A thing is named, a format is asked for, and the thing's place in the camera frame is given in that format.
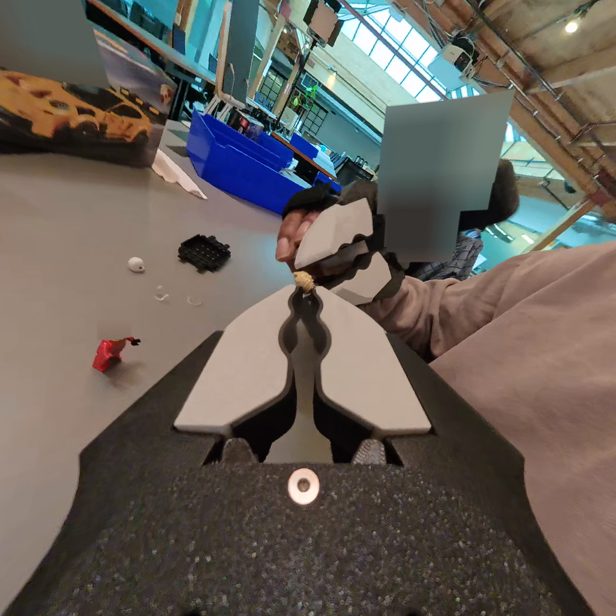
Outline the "white ceiling box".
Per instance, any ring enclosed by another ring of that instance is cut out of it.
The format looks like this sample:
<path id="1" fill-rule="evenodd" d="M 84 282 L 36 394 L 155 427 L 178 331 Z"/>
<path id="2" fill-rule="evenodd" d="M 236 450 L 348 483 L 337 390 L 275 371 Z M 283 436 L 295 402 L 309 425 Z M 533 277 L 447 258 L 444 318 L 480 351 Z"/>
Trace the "white ceiling box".
<path id="1" fill-rule="evenodd" d="M 427 66 L 427 71 L 447 89 L 467 78 L 479 60 L 479 51 L 473 40 L 466 35 L 456 35 L 437 54 Z"/>

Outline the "yellow car picture box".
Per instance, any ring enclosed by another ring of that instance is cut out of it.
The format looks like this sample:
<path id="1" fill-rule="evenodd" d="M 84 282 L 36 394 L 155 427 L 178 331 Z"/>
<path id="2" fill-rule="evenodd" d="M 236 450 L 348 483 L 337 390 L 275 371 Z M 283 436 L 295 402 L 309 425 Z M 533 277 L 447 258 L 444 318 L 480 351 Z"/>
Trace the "yellow car picture box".
<path id="1" fill-rule="evenodd" d="M 136 47 L 93 25 L 110 83 L 95 88 L 1 67 L 1 149 L 150 167 L 175 82 Z"/>

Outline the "red toy minifigure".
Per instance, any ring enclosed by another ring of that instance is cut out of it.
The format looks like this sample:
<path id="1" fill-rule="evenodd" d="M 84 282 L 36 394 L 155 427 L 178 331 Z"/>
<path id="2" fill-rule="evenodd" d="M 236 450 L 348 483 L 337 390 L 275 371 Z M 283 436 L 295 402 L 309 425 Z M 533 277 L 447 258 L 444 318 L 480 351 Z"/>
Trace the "red toy minifigure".
<path id="1" fill-rule="evenodd" d="M 98 344 L 92 364 L 93 369 L 105 373 L 107 370 L 121 363 L 121 353 L 127 344 L 139 346 L 140 343 L 141 340 L 133 336 L 120 339 L 103 339 Z"/>

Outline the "studio light panel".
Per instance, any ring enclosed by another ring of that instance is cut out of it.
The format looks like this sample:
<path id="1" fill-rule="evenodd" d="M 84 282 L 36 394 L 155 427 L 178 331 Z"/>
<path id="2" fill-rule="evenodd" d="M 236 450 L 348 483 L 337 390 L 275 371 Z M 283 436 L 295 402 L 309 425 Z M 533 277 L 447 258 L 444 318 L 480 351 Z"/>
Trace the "studio light panel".
<path id="1" fill-rule="evenodd" d="M 334 46 L 343 26 L 338 17 L 341 8 L 340 1 L 310 1 L 303 20 L 308 34 L 320 46 Z"/>

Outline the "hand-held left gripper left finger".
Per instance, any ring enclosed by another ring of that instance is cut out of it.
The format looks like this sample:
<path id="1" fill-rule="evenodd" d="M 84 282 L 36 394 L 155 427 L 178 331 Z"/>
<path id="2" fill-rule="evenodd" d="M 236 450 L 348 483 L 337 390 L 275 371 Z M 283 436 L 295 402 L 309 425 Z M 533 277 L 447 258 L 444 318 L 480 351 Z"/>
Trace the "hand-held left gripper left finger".
<path id="1" fill-rule="evenodd" d="M 222 332 L 174 420 L 180 432 L 244 439 L 259 461 L 296 419 L 296 315 L 288 285 Z"/>

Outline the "large blue plastic bin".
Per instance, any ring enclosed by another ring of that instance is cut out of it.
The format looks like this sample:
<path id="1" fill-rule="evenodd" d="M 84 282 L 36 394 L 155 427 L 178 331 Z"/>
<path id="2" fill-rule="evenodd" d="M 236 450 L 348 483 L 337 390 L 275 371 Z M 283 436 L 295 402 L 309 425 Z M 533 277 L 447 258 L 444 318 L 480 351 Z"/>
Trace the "large blue plastic bin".
<path id="1" fill-rule="evenodd" d="M 277 214 L 309 187 L 288 170 L 294 154 L 286 145 L 264 133 L 253 141 L 209 114 L 192 115 L 186 149 L 201 179 Z"/>

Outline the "person's right hand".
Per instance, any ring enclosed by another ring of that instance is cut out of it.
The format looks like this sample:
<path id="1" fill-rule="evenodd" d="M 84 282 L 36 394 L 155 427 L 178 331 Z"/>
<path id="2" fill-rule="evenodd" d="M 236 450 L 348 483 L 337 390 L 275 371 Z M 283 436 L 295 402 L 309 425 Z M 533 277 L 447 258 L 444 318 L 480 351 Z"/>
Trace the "person's right hand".
<path id="1" fill-rule="evenodd" d="M 298 247 L 321 212 L 335 204 L 347 205 L 366 199 L 375 214 L 378 207 L 377 196 L 378 183 L 365 179 L 352 182 L 343 188 L 339 195 L 330 193 L 326 185 L 301 190 L 283 209 L 275 250 L 276 260 L 287 264 L 291 272 L 297 271 L 295 258 Z"/>

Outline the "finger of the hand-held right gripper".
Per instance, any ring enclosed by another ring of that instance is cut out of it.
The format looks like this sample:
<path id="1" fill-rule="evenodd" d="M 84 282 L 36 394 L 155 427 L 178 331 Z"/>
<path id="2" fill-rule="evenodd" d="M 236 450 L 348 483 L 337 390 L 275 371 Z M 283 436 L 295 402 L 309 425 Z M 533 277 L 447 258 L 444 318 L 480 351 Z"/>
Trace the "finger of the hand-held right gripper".
<path id="1" fill-rule="evenodd" d="M 352 305 L 371 303 L 391 281 L 389 264 L 379 251 L 343 250 L 317 263 L 320 285 Z"/>
<path id="2" fill-rule="evenodd" d="M 385 275 L 386 219 L 367 199 L 335 204 L 306 231 L 295 256 L 294 272 L 310 275 Z"/>

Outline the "torn white paper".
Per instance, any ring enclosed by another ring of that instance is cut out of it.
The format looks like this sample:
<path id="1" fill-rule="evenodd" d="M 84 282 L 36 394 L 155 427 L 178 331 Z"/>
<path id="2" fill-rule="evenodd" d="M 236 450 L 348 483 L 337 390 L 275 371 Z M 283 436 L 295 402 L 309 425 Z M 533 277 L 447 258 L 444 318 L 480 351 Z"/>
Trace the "torn white paper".
<path id="1" fill-rule="evenodd" d="M 151 170 L 167 183 L 177 184 L 190 195 L 201 200 L 208 199 L 189 175 L 160 148 L 155 154 Z"/>

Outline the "person's right forearm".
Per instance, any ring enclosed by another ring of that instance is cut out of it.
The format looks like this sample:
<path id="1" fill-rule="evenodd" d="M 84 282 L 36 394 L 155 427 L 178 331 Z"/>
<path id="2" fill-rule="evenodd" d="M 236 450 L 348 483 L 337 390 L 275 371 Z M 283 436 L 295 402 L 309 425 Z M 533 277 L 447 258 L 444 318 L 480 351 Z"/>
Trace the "person's right forearm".
<path id="1" fill-rule="evenodd" d="M 361 307 L 425 358 L 438 358 L 510 312 L 513 329 L 613 307 L 615 242 L 534 251 L 465 281 L 407 277 L 396 295 Z"/>

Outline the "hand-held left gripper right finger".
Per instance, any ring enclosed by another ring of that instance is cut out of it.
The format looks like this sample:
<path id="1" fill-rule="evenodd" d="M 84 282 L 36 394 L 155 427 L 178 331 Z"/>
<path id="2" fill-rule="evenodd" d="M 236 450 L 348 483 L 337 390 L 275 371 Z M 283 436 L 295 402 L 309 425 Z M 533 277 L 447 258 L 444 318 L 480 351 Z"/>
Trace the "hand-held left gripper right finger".
<path id="1" fill-rule="evenodd" d="M 367 439 L 429 434 L 432 425 L 385 330 L 325 288 L 308 298 L 317 352 L 313 418 L 334 461 L 351 461 Z"/>

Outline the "dark printed box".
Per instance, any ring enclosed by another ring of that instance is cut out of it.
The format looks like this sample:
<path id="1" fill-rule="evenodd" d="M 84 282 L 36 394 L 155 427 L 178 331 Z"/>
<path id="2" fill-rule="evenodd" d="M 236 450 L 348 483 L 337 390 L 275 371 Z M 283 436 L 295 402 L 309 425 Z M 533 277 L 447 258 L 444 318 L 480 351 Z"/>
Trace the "dark printed box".
<path id="1" fill-rule="evenodd" d="M 258 142 L 264 130 L 262 122 L 236 108 L 230 112 L 227 125 L 254 142 Z"/>

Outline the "black brick chassis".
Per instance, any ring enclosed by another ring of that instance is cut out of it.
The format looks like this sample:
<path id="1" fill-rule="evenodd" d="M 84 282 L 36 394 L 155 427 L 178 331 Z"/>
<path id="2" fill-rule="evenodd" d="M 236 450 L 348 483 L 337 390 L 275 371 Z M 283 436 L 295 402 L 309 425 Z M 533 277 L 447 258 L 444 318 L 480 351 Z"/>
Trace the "black brick chassis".
<path id="1" fill-rule="evenodd" d="M 194 235 L 182 242 L 178 249 L 181 263 L 190 264 L 197 272 L 217 272 L 229 261 L 232 253 L 228 244 L 215 236 Z"/>

